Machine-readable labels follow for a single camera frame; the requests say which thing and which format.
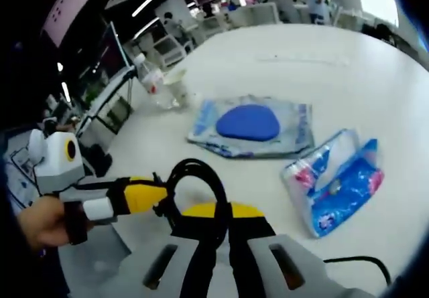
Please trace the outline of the person's left hand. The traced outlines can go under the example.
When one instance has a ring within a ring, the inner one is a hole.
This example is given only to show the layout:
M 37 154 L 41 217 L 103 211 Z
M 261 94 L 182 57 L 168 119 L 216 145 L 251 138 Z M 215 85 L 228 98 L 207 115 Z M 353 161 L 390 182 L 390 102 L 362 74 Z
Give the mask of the person's left hand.
M 34 252 L 71 243 L 65 226 L 64 203 L 58 198 L 38 198 L 17 215 L 17 221 Z

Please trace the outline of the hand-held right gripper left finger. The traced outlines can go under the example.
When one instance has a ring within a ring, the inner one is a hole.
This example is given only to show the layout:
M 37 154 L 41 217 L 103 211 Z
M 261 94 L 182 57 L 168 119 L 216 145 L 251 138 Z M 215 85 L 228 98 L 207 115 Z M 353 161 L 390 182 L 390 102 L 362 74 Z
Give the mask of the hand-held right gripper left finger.
M 228 203 L 209 202 L 168 210 L 171 233 L 125 259 L 128 297 L 206 297 L 217 249 L 228 228 Z

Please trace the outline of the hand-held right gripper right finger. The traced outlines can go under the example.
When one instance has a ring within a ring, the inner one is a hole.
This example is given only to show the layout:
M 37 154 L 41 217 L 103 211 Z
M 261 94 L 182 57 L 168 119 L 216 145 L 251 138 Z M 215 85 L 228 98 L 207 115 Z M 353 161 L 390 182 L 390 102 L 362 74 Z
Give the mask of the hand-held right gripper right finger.
M 257 208 L 231 203 L 230 262 L 240 297 L 350 297 L 323 261 L 285 234 L 277 235 Z

